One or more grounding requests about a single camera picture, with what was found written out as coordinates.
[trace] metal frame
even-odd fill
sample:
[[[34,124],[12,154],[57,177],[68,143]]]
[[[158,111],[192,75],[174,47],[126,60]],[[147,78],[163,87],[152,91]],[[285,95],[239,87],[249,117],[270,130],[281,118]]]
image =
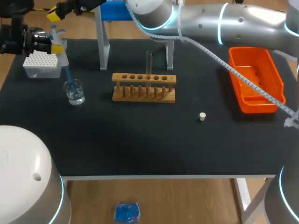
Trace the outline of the metal frame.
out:
[[[101,18],[101,8],[100,6],[95,8],[95,22],[97,29],[97,38],[98,38],[98,48],[100,56],[100,70],[107,70],[110,44],[107,37],[107,32],[105,24]]]
[[[95,8],[95,20],[96,20],[96,29],[97,29],[98,49],[99,49],[99,56],[100,56],[100,70],[106,71],[108,59],[109,59],[110,44],[109,44],[105,24],[102,21],[100,6]],[[166,46],[167,70],[173,70],[174,41],[167,41],[165,46]]]
[[[241,209],[242,224],[254,224],[254,222],[263,213],[265,214],[264,197],[271,181],[272,178],[269,178],[251,201],[245,178],[235,179],[235,187],[237,190],[238,202]]]
[[[246,177],[266,178],[268,180],[251,201]],[[65,187],[68,181],[91,181],[91,180],[136,180],[136,179],[206,179],[225,178],[234,179],[239,206],[241,209],[242,224],[253,224],[264,213],[265,192],[275,175],[113,175],[113,176],[64,176],[62,177]]]

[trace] table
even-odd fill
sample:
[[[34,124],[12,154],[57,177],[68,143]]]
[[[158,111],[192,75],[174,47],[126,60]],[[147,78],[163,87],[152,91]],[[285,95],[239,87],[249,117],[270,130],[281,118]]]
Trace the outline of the table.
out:
[[[108,71],[100,72],[96,40],[68,40],[71,73],[84,85],[81,106],[68,104],[64,74],[55,80],[27,78],[22,56],[0,91],[0,125],[38,135],[66,180],[271,177],[295,148],[297,132],[283,127],[286,114],[241,114],[228,72],[193,46],[176,42],[174,70],[166,71],[163,45],[110,44]],[[226,47],[206,46],[228,60]],[[153,74],[178,76],[176,103],[112,102],[112,73],[144,73],[149,49]],[[295,109],[296,81],[286,60],[272,57],[287,105]],[[200,112],[207,114],[203,123],[197,121]]]

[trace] orange plastic tray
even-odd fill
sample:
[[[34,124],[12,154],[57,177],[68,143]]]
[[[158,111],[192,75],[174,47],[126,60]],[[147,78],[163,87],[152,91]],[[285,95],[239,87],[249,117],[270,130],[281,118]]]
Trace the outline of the orange plastic tray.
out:
[[[277,100],[285,103],[284,83],[268,50],[253,47],[231,48],[229,65]],[[278,109],[275,104],[229,73],[240,108],[244,113],[274,113]]]

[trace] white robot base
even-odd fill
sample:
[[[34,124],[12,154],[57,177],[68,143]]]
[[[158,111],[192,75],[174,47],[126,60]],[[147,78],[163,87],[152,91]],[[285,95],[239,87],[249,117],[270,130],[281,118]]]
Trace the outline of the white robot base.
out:
[[[0,223],[69,224],[71,203],[45,144],[0,126]]]

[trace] test tube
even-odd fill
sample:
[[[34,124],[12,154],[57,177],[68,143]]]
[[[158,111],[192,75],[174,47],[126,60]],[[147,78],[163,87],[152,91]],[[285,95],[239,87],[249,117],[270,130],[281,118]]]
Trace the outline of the test tube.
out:
[[[146,79],[150,80],[151,79],[151,68],[153,64],[153,52],[151,50],[148,50],[146,52]],[[149,87],[149,92],[150,92],[150,83],[146,83],[145,86]]]

